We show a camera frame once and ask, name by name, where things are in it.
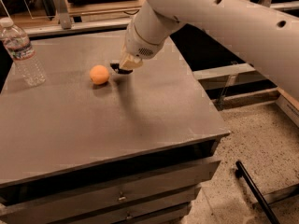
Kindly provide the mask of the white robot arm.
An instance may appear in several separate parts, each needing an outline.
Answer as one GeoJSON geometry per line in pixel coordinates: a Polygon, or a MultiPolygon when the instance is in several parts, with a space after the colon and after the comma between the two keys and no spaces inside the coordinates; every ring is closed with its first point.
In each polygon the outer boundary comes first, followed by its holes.
{"type": "Polygon", "coordinates": [[[127,27],[120,68],[133,70],[153,58],[185,24],[299,99],[299,19],[246,0],[146,0],[127,27]]]}

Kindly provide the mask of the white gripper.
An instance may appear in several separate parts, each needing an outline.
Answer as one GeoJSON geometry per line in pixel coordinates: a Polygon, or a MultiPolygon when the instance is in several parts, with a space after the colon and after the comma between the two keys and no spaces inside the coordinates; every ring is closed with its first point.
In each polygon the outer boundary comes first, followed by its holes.
{"type": "Polygon", "coordinates": [[[164,37],[151,21],[133,17],[126,29],[120,69],[134,70],[143,65],[142,59],[153,58],[163,47],[164,37]]]}

